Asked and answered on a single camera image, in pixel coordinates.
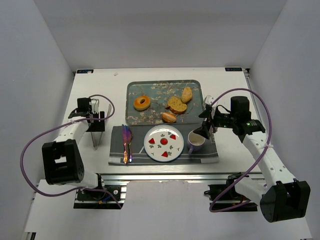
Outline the metal tongs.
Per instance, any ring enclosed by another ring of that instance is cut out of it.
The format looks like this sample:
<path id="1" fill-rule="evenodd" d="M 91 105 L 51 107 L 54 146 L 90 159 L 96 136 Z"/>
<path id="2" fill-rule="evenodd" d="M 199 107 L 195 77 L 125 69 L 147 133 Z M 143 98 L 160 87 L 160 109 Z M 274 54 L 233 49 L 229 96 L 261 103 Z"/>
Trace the metal tongs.
<path id="1" fill-rule="evenodd" d="M 102 119 L 107 117 L 112 112 L 111 104 L 108 105 L 107 112 L 104 112 L 104 111 L 99 111 L 99 104 L 100 104 L 99 99 L 92 98 L 91 103 L 92 103 L 92 111 L 93 111 L 94 118 Z M 92 139 L 93 147 L 95 150 L 98 149 L 101 143 L 102 135 L 106 130 L 106 124 L 107 124 L 107 120 L 105 120 L 104 122 L 101 120 L 98 120 L 98 121 L 94 121 L 93 126 L 90 127 L 91 139 Z"/>

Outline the sliced bread loaf piece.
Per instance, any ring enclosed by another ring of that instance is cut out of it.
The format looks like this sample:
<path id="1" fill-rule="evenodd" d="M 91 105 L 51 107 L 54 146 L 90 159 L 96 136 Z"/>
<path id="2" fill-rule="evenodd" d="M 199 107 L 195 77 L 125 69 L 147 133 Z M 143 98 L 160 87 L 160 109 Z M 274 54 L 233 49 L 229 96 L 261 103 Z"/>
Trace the sliced bread loaf piece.
<path id="1" fill-rule="evenodd" d="M 165 108 L 174 114 L 183 114 L 187 110 L 187 104 L 183 103 L 180 98 L 172 96 Z"/>

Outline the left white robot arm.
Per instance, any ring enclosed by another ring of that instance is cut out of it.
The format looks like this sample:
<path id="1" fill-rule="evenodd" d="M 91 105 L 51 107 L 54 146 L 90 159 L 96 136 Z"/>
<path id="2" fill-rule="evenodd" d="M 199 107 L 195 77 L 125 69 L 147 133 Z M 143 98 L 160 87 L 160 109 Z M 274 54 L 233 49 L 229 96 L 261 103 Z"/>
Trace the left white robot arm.
<path id="1" fill-rule="evenodd" d="M 52 142 L 42 146 L 42 159 L 46 182 L 49 185 L 73 185 L 101 189 L 99 174 L 87 171 L 78 148 L 85 133 L 103 133 L 106 130 L 105 112 L 99 111 L 99 101 L 91 98 L 77 99 L 77 108 L 68 116 L 68 126 Z"/>

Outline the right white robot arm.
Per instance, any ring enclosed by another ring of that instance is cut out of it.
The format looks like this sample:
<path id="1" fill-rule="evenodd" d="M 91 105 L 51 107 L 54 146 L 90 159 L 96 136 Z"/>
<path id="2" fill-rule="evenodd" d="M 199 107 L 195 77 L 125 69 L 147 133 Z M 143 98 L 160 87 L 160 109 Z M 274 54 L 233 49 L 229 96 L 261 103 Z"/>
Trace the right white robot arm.
<path id="1" fill-rule="evenodd" d="M 195 134 L 208 139 L 218 128 L 232 129 L 241 143 L 248 149 L 264 177 L 261 185 L 249 177 L 249 172 L 229 175 L 225 189 L 212 198 L 215 204 L 224 195 L 235 199 L 243 197 L 240 206 L 255 203 L 269 222 L 303 218 L 306 215 L 311 188 L 306 181 L 299 181 L 285 167 L 273 147 L 262 123 L 252 119 L 250 101 L 246 96 L 233 96 L 230 109 L 225 113 L 215 106 L 208 95 L 204 99 L 204 111 L 199 115 L 204 121 Z"/>

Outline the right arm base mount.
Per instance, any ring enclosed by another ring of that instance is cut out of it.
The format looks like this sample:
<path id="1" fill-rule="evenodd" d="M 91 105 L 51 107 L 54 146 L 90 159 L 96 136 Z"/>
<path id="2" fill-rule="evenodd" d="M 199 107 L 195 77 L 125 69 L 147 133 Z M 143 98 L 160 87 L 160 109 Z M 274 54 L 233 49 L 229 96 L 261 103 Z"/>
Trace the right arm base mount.
<path id="1" fill-rule="evenodd" d="M 224 184 L 210 184 L 208 190 L 204 191 L 204 195 L 209 197 L 210 203 L 222 193 L 229 185 L 237 180 L 242 175 L 241 172 L 229 175 Z M 226 194 L 224 194 L 211 208 L 213 211 L 222 212 L 223 209 L 227 209 L 225 212 L 257 212 L 258 207 L 255 203 L 250 202 L 242 206 L 236 207 L 249 201 L 244 195 L 236 193 L 233 187 Z"/>

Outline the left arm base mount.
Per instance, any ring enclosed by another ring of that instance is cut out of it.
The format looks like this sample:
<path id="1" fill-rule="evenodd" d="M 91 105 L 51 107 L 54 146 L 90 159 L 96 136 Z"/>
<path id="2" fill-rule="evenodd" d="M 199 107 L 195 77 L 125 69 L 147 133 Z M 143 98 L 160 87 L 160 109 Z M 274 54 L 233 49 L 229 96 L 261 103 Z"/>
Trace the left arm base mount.
<path id="1" fill-rule="evenodd" d="M 87 210 L 119 210 L 122 207 L 127 192 L 127 183 L 118 180 L 108 179 L 106 176 L 101 176 L 98 187 L 105 191 L 92 190 L 77 190 L 73 203 L 74 209 Z"/>

